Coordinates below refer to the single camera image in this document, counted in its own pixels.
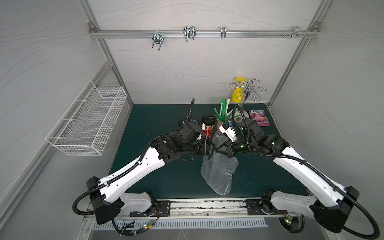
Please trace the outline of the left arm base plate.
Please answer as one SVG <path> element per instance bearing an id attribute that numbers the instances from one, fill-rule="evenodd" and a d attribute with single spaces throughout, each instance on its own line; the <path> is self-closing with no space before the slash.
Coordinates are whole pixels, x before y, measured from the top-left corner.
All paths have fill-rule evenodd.
<path id="1" fill-rule="evenodd" d="M 147 211 L 144 213 L 140 212 L 131 212 L 130 217 L 134 218 L 148 218 L 148 217 L 169 217 L 171 212 L 171 201 L 158 201 L 153 204 Z"/>

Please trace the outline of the clear plastic carrier bag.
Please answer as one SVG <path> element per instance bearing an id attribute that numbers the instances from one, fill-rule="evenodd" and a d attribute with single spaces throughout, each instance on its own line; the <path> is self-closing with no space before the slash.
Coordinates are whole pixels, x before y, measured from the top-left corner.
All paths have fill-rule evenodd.
<path id="1" fill-rule="evenodd" d="M 211 156 L 204 156 L 201 175 L 207 185 L 219 195 L 227 195 L 232 188 L 233 173 L 239 161 L 236 157 L 214 152 Z"/>

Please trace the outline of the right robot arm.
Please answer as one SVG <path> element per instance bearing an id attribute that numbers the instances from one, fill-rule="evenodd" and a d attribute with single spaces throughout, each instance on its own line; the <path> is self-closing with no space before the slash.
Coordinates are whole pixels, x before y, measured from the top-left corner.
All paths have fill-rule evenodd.
<path id="1" fill-rule="evenodd" d="M 323 228 L 333 233 L 346 231 L 362 239 L 379 238 L 380 228 L 377 222 L 357 201 L 359 191 L 352 186 L 344 187 L 329 179 L 303 159 L 280 136 L 266 135 L 259 124 L 252 119 L 243 119 L 231 125 L 222 124 L 218 131 L 228 138 L 217 146 L 219 153 L 228 157 L 254 154 L 270 158 L 307 188 L 306 196 L 269 189 L 258 204 L 265 214 L 272 215 L 277 211 L 285 214 L 293 212 L 315 219 Z M 373 227 L 373 233 L 362 234 L 345 226 L 354 207 L 367 217 Z"/>

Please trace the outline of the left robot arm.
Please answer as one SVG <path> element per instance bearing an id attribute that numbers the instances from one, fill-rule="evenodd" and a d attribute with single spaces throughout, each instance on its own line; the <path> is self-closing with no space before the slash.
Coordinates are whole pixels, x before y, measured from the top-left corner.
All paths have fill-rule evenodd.
<path id="1" fill-rule="evenodd" d="M 214 148 L 215 144 L 204 138 L 198 124 L 186 122 L 174 131 L 155 137 L 138 158 L 118 171 L 101 179 L 90 178 L 88 190 L 75 199 L 72 210 L 79 216 L 94 215 L 99 225 L 113 220 L 129 207 L 133 207 L 135 212 L 151 212 L 157 202 L 150 193 L 134 194 L 130 201 L 126 190 L 183 155 L 209 156 Z"/>

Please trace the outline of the red paper cup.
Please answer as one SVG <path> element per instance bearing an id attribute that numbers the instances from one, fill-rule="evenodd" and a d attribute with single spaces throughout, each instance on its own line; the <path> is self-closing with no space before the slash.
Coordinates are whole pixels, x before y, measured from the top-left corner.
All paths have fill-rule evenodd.
<path id="1" fill-rule="evenodd" d="M 179 121 L 178 125 L 179 125 L 179 127 L 181 127 L 181 126 L 183 126 L 187 122 L 188 122 L 188 120 L 182 119 L 182 120 Z"/>
<path id="2" fill-rule="evenodd" d="M 212 136 L 216 119 L 212 115 L 204 115 L 202 117 L 202 129 L 205 139 L 209 139 Z"/>

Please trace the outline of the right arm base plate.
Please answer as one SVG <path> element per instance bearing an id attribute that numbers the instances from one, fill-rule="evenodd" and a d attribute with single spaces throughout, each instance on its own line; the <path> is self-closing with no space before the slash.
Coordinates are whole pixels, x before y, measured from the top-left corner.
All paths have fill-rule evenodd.
<path id="1" fill-rule="evenodd" d="M 277 210 L 269 200 L 247 199 L 242 207 L 246 208 L 248 215 L 285 215 L 287 212 Z"/>

